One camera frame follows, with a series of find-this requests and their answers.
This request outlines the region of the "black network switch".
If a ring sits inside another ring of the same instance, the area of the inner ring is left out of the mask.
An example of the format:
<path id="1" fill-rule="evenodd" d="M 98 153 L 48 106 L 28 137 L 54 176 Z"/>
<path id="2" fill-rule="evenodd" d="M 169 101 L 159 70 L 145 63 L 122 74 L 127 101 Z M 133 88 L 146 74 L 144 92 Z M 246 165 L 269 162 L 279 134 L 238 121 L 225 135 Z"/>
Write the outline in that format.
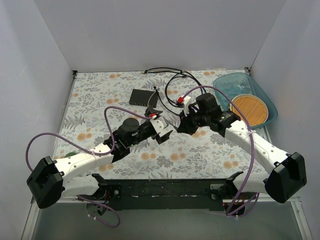
<path id="1" fill-rule="evenodd" d="M 129 104 L 142 107 L 156 108 L 158 95 L 155 91 L 133 89 L 129 98 Z"/>

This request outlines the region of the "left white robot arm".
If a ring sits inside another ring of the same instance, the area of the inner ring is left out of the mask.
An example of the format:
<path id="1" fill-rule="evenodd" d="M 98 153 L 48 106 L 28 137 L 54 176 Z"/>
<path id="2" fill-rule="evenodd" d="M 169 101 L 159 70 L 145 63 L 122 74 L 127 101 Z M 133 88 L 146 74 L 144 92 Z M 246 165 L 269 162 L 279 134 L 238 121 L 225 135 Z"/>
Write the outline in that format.
<path id="1" fill-rule="evenodd" d="M 92 196 L 101 200 L 106 196 L 102 178 L 82 174 L 100 166 L 119 161 L 130 154 L 130 148 L 151 138 L 162 144 L 170 138 L 172 130 L 160 112 L 148 108 L 144 116 L 138 114 L 127 118 L 110 137 L 92 149 L 81 148 L 70 140 L 54 134 L 68 144 L 81 149 L 81 153 L 53 160 L 47 156 L 35 167 L 26 183 L 40 209 L 54 205 L 64 197 L 77 195 Z"/>

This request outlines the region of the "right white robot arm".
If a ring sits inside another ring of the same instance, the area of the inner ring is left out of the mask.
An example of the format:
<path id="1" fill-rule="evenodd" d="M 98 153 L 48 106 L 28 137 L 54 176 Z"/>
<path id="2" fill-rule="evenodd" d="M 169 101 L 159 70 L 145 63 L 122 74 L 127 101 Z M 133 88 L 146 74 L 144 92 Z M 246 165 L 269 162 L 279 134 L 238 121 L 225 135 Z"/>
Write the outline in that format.
<path id="1" fill-rule="evenodd" d="M 254 159 L 268 173 L 264 177 L 246 178 L 239 171 L 227 178 L 216 194 L 237 199 L 247 192 L 263 193 L 278 203 L 285 203 L 307 184 L 305 159 L 301 154 L 289 154 L 248 130 L 239 115 L 230 110 L 222 111 L 212 94 L 198 96 L 197 109 L 189 96 L 180 96 L 176 103 L 183 108 L 177 132 L 193 135 L 199 127 L 209 127 L 247 153 L 254 154 Z"/>

